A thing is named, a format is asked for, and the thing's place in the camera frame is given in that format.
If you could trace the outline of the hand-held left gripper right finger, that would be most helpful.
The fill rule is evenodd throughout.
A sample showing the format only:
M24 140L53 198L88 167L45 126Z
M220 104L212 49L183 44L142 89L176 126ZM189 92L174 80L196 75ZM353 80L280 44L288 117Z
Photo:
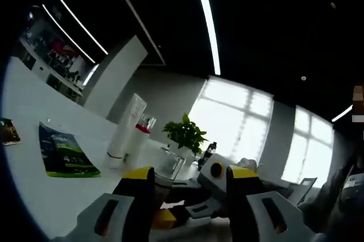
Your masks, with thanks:
M226 169L227 210L233 241L312 241L302 212L258 175L230 165Z

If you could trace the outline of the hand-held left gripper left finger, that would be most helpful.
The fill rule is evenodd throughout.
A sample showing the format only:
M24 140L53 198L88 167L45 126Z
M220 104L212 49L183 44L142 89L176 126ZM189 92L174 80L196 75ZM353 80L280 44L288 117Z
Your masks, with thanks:
M148 241L154 198L154 168L132 170L111 194L102 194L77 216L69 234L52 241Z

